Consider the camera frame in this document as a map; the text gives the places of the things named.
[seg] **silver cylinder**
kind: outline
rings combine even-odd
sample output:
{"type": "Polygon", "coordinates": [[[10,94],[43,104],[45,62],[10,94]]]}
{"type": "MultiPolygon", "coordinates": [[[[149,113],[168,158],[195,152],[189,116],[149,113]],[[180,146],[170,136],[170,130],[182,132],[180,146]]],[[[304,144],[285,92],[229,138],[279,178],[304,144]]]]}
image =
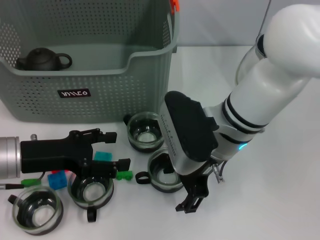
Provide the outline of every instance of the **silver cylinder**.
{"type": "Polygon", "coordinates": [[[19,178],[20,172],[19,137],[0,137],[0,179],[19,178]]]}

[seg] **teapot handle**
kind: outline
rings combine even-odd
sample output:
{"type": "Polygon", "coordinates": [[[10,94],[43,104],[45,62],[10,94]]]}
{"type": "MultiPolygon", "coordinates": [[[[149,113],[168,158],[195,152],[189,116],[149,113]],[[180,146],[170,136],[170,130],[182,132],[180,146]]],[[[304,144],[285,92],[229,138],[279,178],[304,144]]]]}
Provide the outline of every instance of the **teapot handle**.
{"type": "Polygon", "coordinates": [[[69,63],[67,63],[67,64],[61,64],[61,68],[62,69],[67,69],[67,68],[69,68],[71,65],[72,65],[72,58],[68,55],[68,54],[65,54],[65,53],[57,53],[56,55],[55,55],[56,57],[65,57],[65,58],[67,58],[67,59],[69,59],[69,63]]]}

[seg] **black teapot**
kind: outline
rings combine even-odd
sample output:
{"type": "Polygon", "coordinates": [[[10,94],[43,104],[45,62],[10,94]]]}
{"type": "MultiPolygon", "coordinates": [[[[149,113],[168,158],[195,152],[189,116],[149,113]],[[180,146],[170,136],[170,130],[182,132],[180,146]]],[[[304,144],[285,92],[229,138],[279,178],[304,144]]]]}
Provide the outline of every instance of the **black teapot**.
{"type": "Polygon", "coordinates": [[[72,65],[72,58],[65,53],[55,53],[47,48],[40,47],[33,49],[26,58],[18,58],[16,66],[26,71],[59,71],[67,69],[72,65]],[[65,57],[69,63],[61,63],[60,57],[65,57]]]}

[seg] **black cup handle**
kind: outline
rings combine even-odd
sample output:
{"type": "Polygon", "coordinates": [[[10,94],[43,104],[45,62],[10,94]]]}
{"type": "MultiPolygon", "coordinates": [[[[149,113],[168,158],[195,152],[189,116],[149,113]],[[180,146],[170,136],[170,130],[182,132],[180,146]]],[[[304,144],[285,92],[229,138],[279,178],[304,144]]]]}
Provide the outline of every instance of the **black cup handle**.
{"type": "Polygon", "coordinates": [[[12,205],[15,203],[17,199],[17,196],[15,195],[10,195],[10,197],[8,198],[9,203],[11,203],[12,205]]]}
{"type": "Polygon", "coordinates": [[[95,223],[97,220],[97,209],[89,207],[86,211],[86,218],[88,219],[88,223],[95,223]]]}
{"type": "Polygon", "coordinates": [[[136,180],[137,184],[150,184],[151,183],[150,175],[146,171],[138,172],[135,175],[135,180],[136,180]]]}
{"type": "Polygon", "coordinates": [[[132,118],[132,115],[130,115],[130,114],[125,115],[124,118],[123,118],[124,124],[128,125],[128,123],[129,123],[131,118],[132,118]]]}

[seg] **screw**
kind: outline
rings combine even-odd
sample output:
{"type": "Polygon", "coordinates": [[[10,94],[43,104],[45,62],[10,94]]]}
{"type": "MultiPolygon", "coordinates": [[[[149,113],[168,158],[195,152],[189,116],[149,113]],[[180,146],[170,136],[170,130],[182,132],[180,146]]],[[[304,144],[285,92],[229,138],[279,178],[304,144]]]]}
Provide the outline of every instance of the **screw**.
{"type": "Polygon", "coordinates": [[[37,134],[32,134],[32,135],[30,136],[30,138],[31,138],[31,141],[37,141],[37,140],[38,140],[37,134]]]}

